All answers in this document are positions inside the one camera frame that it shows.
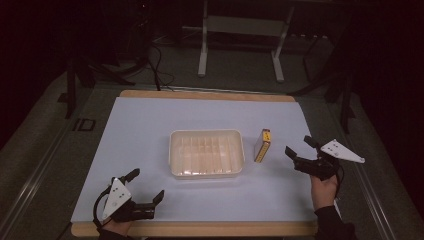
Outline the white metal stand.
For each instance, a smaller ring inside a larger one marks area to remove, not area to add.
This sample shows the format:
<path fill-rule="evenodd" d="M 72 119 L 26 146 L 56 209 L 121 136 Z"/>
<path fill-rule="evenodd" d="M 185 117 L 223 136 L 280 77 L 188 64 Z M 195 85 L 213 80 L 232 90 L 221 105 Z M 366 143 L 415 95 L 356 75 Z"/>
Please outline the white metal stand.
<path fill-rule="evenodd" d="M 227 17 L 210 15 L 208 13 L 208 0 L 203 0 L 202 43 L 197 75 L 199 77 L 206 76 L 209 32 L 272 36 L 279 38 L 278 45 L 271 51 L 271 60 L 276 81 L 282 83 L 285 80 L 285 77 L 282 70 L 282 64 L 280 62 L 280 55 L 284 42 L 288 36 L 288 30 L 294 15 L 294 10 L 295 7 L 290 6 L 283 20 Z"/>

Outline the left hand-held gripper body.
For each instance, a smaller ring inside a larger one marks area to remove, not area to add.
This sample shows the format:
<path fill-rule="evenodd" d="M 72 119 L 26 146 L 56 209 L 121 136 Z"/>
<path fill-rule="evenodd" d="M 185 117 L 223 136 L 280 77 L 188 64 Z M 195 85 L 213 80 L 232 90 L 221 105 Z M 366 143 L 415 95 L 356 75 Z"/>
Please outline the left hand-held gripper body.
<path fill-rule="evenodd" d="M 153 219 L 155 207 L 154 203 L 136 204 L 126 186 L 118 178 L 114 178 L 108 190 L 102 219 L 110 218 L 115 222 Z"/>

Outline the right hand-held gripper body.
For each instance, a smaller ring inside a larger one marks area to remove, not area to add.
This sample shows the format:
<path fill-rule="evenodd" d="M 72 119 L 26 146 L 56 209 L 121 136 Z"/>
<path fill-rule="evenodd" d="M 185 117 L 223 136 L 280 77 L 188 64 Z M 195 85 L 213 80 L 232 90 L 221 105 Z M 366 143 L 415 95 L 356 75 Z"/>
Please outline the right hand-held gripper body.
<path fill-rule="evenodd" d="M 294 169 L 315 177 L 326 180 L 337 175 L 340 168 L 340 160 L 364 163 L 365 159 L 360 157 L 336 139 L 322 145 L 317 151 L 317 158 L 310 160 L 299 157 L 293 160 Z"/>

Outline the black metal stand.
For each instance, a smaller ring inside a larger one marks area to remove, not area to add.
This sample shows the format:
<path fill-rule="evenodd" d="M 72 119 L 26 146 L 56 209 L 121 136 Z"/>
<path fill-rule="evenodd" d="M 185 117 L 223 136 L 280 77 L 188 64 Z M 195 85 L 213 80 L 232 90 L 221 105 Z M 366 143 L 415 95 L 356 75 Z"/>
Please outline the black metal stand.
<path fill-rule="evenodd" d="M 350 108 L 353 71 L 349 70 L 347 65 L 350 60 L 350 43 L 349 37 L 343 34 L 334 46 L 323 68 L 315 75 L 312 82 L 299 90 L 289 92 L 290 96 L 302 96 L 323 85 L 327 85 L 328 88 L 324 94 L 324 99 L 327 103 L 335 103 L 339 97 L 342 97 L 340 125 L 347 134 L 350 133 L 349 119 L 354 116 Z"/>

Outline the black tripod stand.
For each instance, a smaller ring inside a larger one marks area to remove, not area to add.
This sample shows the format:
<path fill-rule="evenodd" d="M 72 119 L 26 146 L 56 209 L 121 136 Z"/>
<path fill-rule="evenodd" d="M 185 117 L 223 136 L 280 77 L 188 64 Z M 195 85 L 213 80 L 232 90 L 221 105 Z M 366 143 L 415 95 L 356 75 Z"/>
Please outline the black tripod stand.
<path fill-rule="evenodd" d="M 70 0 L 63 30 L 66 56 L 66 118 L 76 109 L 76 84 L 92 88 L 95 73 L 120 84 L 152 62 L 152 0 Z"/>

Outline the person's left hand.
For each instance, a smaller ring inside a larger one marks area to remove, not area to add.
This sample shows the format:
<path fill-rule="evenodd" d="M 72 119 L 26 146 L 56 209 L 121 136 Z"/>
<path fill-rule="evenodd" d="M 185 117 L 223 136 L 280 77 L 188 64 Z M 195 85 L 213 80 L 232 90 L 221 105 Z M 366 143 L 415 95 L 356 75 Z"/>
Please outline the person's left hand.
<path fill-rule="evenodd" d="M 116 222 L 111 218 L 106 219 L 103 223 L 102 223 L 102 228 L 104 230 L 122 235 L 122 236 L 127 236 L 128 235 L 128 231 L 132 226 L 132 222 Z"/>

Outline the white plastic tray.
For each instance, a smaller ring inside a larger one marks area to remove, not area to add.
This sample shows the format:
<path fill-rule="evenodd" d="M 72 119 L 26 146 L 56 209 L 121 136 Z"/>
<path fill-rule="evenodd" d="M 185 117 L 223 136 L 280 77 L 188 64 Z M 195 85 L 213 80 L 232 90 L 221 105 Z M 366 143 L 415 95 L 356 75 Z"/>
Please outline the white plastic tray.
<path fill-rule="evenodd" d="M 235 177 L 244 162 L 237 130 L 178 130 L 170 135 L 169 166 L 177 179 Z"/>

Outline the person's right hand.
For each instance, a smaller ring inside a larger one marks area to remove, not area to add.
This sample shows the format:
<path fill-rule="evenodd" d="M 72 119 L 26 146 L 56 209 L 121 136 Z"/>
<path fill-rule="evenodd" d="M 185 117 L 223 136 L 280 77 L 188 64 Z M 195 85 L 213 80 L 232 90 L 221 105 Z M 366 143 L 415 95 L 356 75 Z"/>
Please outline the person's right hand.
<path fill-rule="evenodd" d="M 333 175 L 329 179 L 320 180 L 318 177 L 311 176 L 310 180 L 314 210 L 333 206 L 338 188 L 337 177 Z"/>

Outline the white table mat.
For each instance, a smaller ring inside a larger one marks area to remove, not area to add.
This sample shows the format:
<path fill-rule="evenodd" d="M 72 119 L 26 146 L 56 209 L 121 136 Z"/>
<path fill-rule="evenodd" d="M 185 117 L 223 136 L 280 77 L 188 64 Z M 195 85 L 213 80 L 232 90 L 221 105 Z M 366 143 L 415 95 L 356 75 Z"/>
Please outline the white table mat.
<path fill-rule="evenodd" d="M 215 129 L 240 132 L 242 171 L 222 179 L 175 178 L 168 165 L 170 135 Z M 254 146 L 263 129 L 271 131 L 271 145 L 257 163 Z M 314 149 L 303 141 L 308 133 L 295 102 L 117 98 L 71 220 L 91 220 L 93 204 L 111 178 L 139 168 L 128 185 L 136 202 L 165 191 L 157 221 L 312 221 L 310 180 L 284 153 L 288 146 L 314 158 Z"/>

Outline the yellow and grey box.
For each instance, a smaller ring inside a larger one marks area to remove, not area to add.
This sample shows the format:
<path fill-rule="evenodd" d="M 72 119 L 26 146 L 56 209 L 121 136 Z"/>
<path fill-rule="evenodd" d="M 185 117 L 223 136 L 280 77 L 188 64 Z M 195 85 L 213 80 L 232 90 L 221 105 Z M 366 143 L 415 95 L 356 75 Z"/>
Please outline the yellow and grey box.
<path fill-rule="evenodd" d="M 254 161 L 261 163 L 265 158 L 265 155 L 271 145 L 271 131 L 269 129 L 263 129 L 258 137 L 258 140 L 254 146 Z"/>

